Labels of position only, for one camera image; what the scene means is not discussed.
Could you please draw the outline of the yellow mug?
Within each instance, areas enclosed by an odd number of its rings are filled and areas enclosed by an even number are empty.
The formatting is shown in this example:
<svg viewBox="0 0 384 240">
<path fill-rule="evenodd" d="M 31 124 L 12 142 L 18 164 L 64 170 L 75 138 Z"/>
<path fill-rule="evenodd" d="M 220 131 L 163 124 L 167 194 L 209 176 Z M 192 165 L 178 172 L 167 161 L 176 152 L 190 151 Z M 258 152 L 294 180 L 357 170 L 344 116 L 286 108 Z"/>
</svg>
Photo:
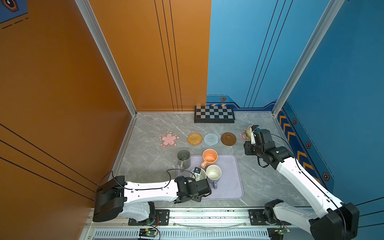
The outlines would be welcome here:
<svg viewBox="0 0 384 240">
<path fill-rule="evenodd" d="M 248 141 L 250 141 L 252 139 L 252 126 L 249 126 L 246 129 L 246 136 L 247 136 Z"/>
</svg>

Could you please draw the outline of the white mug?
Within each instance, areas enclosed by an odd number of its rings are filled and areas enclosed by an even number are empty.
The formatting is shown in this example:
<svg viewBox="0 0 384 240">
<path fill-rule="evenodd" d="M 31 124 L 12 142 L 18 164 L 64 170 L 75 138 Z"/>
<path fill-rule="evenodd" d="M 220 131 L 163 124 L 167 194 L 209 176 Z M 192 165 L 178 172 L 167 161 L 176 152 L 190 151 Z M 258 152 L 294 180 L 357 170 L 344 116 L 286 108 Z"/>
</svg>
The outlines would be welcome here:
<svg viewBox="0 0 384 240">
<path fill-rule="evenodd" d="M 203 180 L 203 179 L 206 179 L 207 178 L 207 174 L 205 172 L 204 169 L 202 169 L 202 176 L 201 176 L 201 179 L 200 180 Z"/>
</svg>

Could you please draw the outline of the pink flower coaster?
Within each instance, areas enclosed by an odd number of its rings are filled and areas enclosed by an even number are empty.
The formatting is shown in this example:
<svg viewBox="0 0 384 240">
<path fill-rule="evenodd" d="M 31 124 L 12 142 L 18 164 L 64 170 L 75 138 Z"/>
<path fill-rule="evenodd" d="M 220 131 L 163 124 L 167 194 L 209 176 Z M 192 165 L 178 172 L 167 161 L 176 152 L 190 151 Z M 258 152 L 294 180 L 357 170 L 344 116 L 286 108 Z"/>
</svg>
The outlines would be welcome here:
<svg viewBox="0 0 384 240">
<path fill-rule="evenodd" d="M 179 135 L 175 134 L 173 131 L 168 131 L 165 134 L 159 136 L 160 147 L 162 149 L 175 148 L 178 146 L 179 139 Z"/>
<path fill-rule="evenodd" d="M 239 134 L 239 139 L 242 141 L 250 141 L 249 137 L 247 136 L 247 129 L 243 129 L 241 133 Z"/>
</svg>

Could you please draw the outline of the lavender mug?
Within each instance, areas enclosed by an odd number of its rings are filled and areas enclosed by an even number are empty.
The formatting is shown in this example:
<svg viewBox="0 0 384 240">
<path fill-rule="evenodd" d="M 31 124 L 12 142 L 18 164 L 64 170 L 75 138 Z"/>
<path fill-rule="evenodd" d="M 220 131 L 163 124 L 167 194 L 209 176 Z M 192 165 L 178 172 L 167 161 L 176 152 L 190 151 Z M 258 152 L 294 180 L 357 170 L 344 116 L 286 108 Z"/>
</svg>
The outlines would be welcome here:
<svg viewBox="0 0 384 240">
<path fill-rule="evenodd" d="M 222 170 L 217 165 L 210 165 L 206 169 L 206 175 L 208 182 L 214 189 L 218 188 L 218 182 L 222 176 Z"/>
</svg>

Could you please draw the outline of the brown wooden round coaster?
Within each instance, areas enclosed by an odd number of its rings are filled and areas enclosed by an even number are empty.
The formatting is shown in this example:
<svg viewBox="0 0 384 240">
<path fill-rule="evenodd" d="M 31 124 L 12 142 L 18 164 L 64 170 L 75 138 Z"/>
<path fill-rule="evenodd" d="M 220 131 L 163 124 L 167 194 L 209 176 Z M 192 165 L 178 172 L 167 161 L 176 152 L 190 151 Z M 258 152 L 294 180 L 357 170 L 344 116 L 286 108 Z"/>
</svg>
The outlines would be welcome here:
<svg viewBox="0 0 384 240">
<path fill-rule="evenodd" d="M 233 146 L 237 142 L 237 137 L 232 133 L 224 133 L 221 136 L 221 142 L 226 146 Z"/>
</svg>

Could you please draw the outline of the yellow rattan round coaster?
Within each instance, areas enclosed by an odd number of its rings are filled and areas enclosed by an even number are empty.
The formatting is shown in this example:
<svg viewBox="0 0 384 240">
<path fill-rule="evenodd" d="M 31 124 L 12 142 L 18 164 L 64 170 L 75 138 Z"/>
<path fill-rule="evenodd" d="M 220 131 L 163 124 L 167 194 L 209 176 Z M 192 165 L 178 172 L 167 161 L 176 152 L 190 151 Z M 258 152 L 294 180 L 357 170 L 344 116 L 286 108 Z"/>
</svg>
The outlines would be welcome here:
<svg viewBox="0 0 384 240">
<path fill-rule="evenodd" d="M 191 133 L 187 137 L 187 141 L 192 146 L 197 146 L 203 141 L 203 136 L 199 133 Z"/>
</svg>

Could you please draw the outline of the grey woven round coaster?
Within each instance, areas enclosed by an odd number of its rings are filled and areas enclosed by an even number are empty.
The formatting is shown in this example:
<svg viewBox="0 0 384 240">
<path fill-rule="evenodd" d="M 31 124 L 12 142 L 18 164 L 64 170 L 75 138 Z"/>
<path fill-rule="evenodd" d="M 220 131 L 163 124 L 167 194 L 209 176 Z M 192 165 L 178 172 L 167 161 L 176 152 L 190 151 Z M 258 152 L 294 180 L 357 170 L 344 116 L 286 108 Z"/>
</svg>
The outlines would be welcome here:
<svg viewBox="0 0 384 240">
<path fill-rule="evenodd" d="M 207 134 L 204 136 L 204 143 L 207 146 L 215 146 L 219 142 L 219 138 L 215 134 Z"/>
</svg>

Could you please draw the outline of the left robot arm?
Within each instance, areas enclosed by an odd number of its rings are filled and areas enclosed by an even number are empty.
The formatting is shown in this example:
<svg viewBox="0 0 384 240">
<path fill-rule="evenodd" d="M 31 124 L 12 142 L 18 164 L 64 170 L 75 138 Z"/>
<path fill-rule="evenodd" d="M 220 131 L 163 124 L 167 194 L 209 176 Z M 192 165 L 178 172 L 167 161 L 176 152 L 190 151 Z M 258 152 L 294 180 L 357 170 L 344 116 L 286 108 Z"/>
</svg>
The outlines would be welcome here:
<svg viewBox="0 0 384 240">
<path fill-rule="evenodd" d="M 137 222 L 154 221 L 155 201 L 174 204 L 200 202 L 212 194 L 208 180 L 178 176 L 160 183 L 126 182 L 117 176 L 98 187 L 95 194 L 93 222 L 101 223 L 118 216 Z"/>
</svg>

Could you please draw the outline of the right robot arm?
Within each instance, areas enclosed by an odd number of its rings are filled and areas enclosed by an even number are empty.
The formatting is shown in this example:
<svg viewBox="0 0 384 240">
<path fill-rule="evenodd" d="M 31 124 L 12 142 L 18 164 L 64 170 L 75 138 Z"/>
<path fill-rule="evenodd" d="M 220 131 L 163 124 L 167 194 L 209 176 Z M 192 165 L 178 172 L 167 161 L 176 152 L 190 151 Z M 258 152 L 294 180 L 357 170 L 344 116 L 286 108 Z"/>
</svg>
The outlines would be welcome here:
<svg viewBox="0 0 384 240">
<path fill-rule="evenodd" d="M 264 167 L 278 171 L 302 194 L 314 213 L 293 207 L 280 199 L 265 204 L 265 222 L 269 225 L 290 223 L 311 234 L 315 240 L 352 240 L 358 235 L 360 212 L 352 204 L 344 204 L 299 164 L 284 146 L 276 147 L 272 135 L 258 125 L 248 127 L 249 141 L 245 154 L 265 162 Z"/>
</svg>

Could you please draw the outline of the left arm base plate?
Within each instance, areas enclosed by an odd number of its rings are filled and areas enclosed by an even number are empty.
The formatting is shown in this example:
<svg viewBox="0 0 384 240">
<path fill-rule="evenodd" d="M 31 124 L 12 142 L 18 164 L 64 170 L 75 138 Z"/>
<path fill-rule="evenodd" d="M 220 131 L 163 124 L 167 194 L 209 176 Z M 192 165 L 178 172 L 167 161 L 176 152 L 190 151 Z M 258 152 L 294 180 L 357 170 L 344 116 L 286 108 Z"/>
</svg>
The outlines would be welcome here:
<svg viewBox="0 0 384 240">
<path fill-rule="evenodd" d="M 168 226 L 170 219 L 170 210 L 153 210 L 149 218 L 140 222 L 129 219 L 129 226 Z"/>
</svg>

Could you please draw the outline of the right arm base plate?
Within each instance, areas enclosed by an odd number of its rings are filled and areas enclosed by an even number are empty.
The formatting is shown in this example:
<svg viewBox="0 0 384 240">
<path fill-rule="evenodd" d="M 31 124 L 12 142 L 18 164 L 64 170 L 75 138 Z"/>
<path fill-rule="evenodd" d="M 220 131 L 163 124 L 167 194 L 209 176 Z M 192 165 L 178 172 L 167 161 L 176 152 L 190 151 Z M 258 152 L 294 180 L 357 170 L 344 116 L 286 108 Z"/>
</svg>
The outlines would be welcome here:
<svg viewBox="0 0 384 240">
<path fill-rule="evenodd" d="M 248 213 L 252 226 L 280 226 L 280 221 L 268 223 L 262 209 L 249 209 Z"/>
</svg>

